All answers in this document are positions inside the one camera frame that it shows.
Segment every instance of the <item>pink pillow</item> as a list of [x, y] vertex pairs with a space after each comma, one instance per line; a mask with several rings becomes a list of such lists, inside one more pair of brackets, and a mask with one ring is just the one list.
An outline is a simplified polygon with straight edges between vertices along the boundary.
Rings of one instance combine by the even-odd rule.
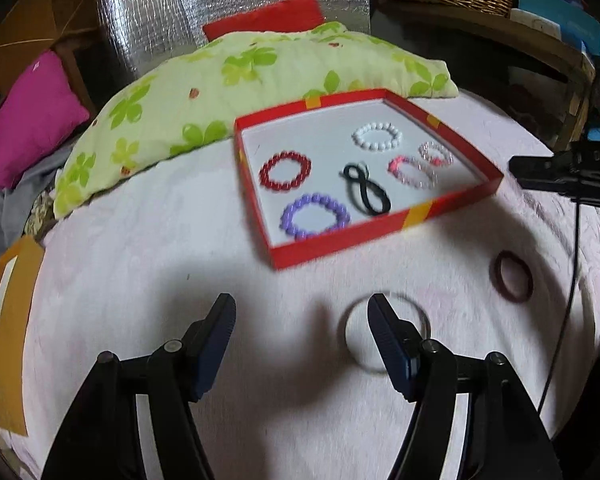
[[43, 52], [20, 74], [0, 108], [0, 189], [13, 188], [88, 119], [60, 58]]

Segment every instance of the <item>yellow tape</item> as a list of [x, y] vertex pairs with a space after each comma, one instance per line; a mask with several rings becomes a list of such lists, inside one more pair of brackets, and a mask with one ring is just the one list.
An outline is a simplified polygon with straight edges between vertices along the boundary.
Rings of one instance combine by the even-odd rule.
[[322, 106], [319, 96], [308, 97], [304, 100], [304, 104], [306, 105], [307, 110], [313, 110], [314, 108], [320, 108]]
[[440, 119], [429, 114], [427, 116], [427, 123], [431, 124], [431, 126], [433, 126], [434, 128], [437, 128], [438, 126], [440, 126]]
[[411, 227], [412, 225], [423, 222], [427, 218], [432, 205], [433, 200], [429, 200], [429, 202], [418, 204], [409, 209], [407, 217], [404, 219], [404, 223], [402, 224], [402, 228], [406, 229], [407, 227]]

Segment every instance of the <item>maroon bangle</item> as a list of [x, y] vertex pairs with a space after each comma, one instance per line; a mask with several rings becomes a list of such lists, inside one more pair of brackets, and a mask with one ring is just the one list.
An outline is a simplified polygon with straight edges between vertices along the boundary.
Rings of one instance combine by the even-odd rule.
[[[284, 158], [298, 162], [300, 164], [300, 173], [293, 180], [286, 182], [271, 180], [269, 178], [269, 171]], [[272, 156], [260, 169], [260, 184], [273, 191], [289, 191], [290, 189], [300, 187], [309, 176], [309, 173], [311, 173], [311, 161], [304, 155], [300, 155], [298, 152], [280, 152]]]
[[[502, 263], [504, 260], [510, 260], [520, 266], [522, 271], [526, 275], [526, 291], [523, 294], [516, 295], [511, 292], [507, 285], [504, 282], [504, 278], [502, 277]], [[502, 251], [493, 262], [493, 284], [496, 290], [500, 293], [500, 295], [508, 301], [512, 303], [525, 303], [531, 298], [531, 295], [534, 293], [534, 277], [531, 273], [531, 269], [526, 264], [526, 262], [520, 258], [516, 253], [512, 253], [511, 251]]]

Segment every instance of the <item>gray blanket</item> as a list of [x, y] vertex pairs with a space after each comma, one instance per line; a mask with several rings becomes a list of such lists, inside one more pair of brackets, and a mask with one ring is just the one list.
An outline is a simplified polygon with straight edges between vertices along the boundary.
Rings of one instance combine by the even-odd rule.
[[56, 170], [64, 166], [74, 142], [66, 142], [29, 168], [13, 190], [0, 191], [0, 255], [22, 235], [34, 200], [53, 181]]

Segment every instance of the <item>white bed sheet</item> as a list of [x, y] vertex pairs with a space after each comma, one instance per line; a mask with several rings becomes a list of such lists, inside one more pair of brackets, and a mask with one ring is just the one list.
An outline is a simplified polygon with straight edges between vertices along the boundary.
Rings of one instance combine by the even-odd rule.
[[[548, 150], [493, 105], [467, 93], [415, 101], [506, 174], [496, 196], [275, 272], [228, 140], [162, 162], [60, 222], [46, 238], [24, 349], [29, 436], [12, 438], [33, 473], [99, 352], [148, 354], [180, 337], [220, 292], [234, 295], [237, 324], [216, 384], [192, 405], [219, 480], [386, 478], [413, 406], [386, 376], [357, 368], [338, 339], [347, 308], [378, 290], [413, 298], [432, 337], [453, 352], [504, 352], [537, 403], [568, 293], [573, 205], [517, 188], [509, 157]], [[581, 229], [578, 294], [542, 414], [551, 434], [600, 352], [600, 212], [584, 207]], [[507, 303], [491, 286], [488, 267], [502, 249], [532, 268], [527, 304]], [[457, 408], [445, 479], [456, 477], [464, 396]], [[148, 478], [158, 479], [145, 399], [139, 415]]]

